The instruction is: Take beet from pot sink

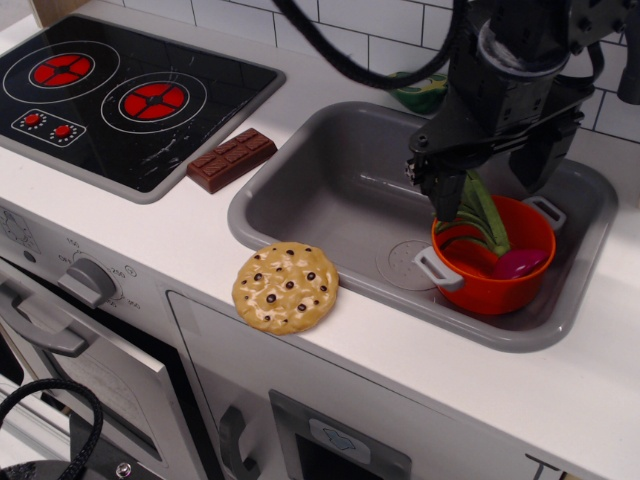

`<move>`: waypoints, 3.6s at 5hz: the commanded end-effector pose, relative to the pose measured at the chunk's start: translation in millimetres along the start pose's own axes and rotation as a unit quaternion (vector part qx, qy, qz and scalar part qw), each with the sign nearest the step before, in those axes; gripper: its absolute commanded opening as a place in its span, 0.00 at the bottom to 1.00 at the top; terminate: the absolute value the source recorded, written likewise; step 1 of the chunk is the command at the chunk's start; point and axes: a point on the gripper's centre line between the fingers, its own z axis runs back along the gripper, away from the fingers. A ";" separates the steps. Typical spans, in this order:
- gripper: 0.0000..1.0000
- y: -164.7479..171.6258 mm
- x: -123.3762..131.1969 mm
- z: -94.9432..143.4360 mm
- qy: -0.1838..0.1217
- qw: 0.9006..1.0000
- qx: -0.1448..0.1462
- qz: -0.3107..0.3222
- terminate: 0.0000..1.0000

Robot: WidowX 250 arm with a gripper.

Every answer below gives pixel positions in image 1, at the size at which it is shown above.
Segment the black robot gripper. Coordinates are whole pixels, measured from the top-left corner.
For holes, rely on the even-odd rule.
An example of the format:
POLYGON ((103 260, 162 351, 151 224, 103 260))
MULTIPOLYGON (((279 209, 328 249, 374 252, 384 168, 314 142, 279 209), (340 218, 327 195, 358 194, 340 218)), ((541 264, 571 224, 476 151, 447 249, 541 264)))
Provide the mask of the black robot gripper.
POLYGON ((410 173, 421 182, 440 221, 453 221, 467 177, 495 156, 529 192, 540 190, 569 151, 594 93, 594 79, 561 74, 569 56, 525 62, 488 29, 473 29, 455 49, 449 92, 436 117, 409 142, 410 173))

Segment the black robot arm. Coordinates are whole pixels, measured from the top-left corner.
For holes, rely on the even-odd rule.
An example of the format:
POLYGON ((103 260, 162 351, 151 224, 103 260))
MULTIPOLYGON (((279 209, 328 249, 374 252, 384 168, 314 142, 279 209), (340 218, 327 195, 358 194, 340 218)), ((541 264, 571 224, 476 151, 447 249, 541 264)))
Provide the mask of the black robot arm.
POLYGON ((566 156, 604 69, 600 41, 627 39, 618 96, 639 102, 636 1, 473 1, 449 60, 440 111, 410 140, 407 174, 438 219, 455 218, 467 171, 508 153, 529 192, 566 156))

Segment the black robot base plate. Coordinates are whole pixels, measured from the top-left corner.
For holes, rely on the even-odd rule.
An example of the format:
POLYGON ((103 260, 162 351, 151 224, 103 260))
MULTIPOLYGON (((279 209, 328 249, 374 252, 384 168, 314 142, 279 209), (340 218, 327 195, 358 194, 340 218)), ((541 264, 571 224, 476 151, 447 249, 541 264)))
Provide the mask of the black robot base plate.
POLYGON ((83 466, 66 471, 79 458, 84 441, 94 428, 76 414, 70 417, 71 460, 33 460, 3 467, 2 479, 159 479, 133 457, 106 440, 99 439, 83 466))

